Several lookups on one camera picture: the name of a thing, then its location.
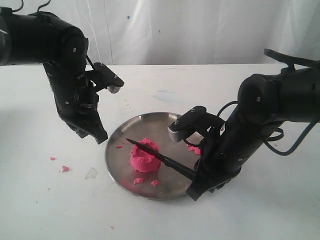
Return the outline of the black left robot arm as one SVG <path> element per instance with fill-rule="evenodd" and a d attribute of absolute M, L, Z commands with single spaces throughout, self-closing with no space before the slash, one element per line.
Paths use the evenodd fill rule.
<path fill-rule="evenodd" d="M 108 138 L 98 113 L 98 86 L 102 74 L 86 70 L 89 41 L 76 26 L 51 12 L 15 14 L 0 9 L 1 66 L 42 64 L 59 117 L 80 138 L 92 136 L 98 144 Z"/>

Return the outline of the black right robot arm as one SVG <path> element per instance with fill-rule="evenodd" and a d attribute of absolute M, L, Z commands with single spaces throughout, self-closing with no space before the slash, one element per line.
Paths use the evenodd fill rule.
<path fill-rule="evenodd" d="M 307 123 L 307 127 L 289 150 L 278 152 L 280 156 L 294 152 L 320 121 L 319 68 L 285 68 L 278 75 L 253 74 L 245 79 L 229 118 L 217 118 L 201 141 L 196 175 L 186 193 L 197 200 L 223 187 L 286 121 Z"/>

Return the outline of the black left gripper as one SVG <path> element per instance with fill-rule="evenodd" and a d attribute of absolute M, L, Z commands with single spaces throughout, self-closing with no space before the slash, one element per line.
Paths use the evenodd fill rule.
<path fill-rule="evenodd" d="M 108 134 L 97 111 L 98 95 L 87 78 L 86 66 L 47 62 L 43 67 L 59 117 L 80 138 L 91 135 L 98 145 L 105 142 Z"/>

